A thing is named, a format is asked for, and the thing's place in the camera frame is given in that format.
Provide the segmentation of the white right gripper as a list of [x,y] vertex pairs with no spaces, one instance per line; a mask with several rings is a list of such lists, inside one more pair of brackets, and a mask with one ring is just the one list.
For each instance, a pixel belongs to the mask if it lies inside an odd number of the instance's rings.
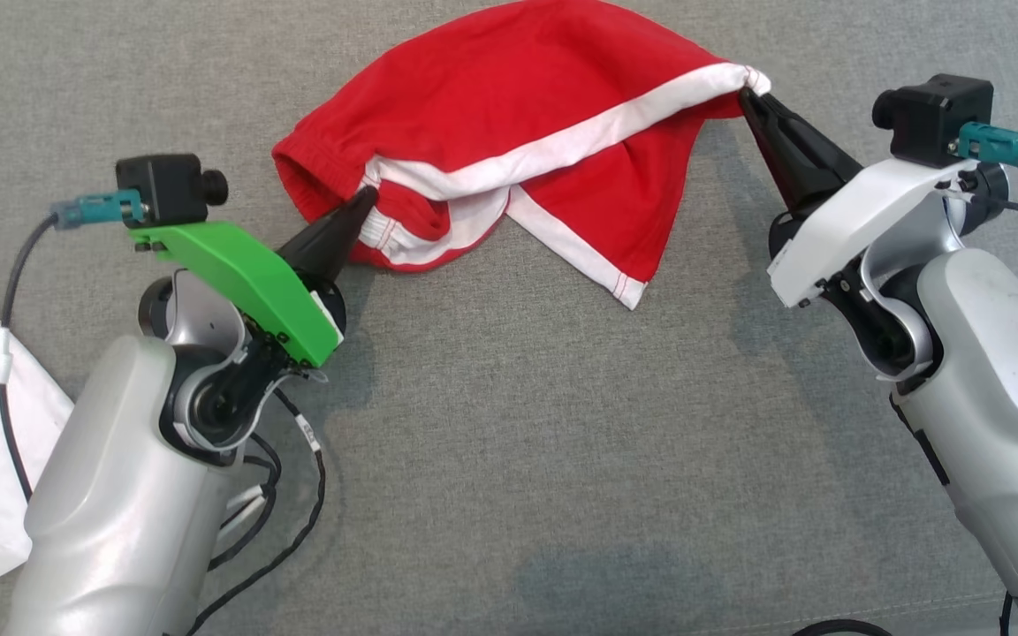
[[978,165],[966,158],[946,168],[928,168],[886,158],[863,169],[771,94],[742,90],[741,111],[787,209],[829,198],[809,214],[767,269],[771,288],[785,307],[815,298],[821,279],[844,269],[925,201],[938,182]]

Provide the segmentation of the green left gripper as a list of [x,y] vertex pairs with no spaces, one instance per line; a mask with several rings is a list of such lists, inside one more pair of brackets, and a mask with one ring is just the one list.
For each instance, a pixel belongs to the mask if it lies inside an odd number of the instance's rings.
[[167,342],[201,342],[231,357],[250,321],[259,334],[271,334],[295,365],[321,367],[344,337],[300,279],[336,281],[377,201],[378,189],[364,186],[296,233],[279,256],[233,223],[131,229],[136,245],[178,265],[164,309]]

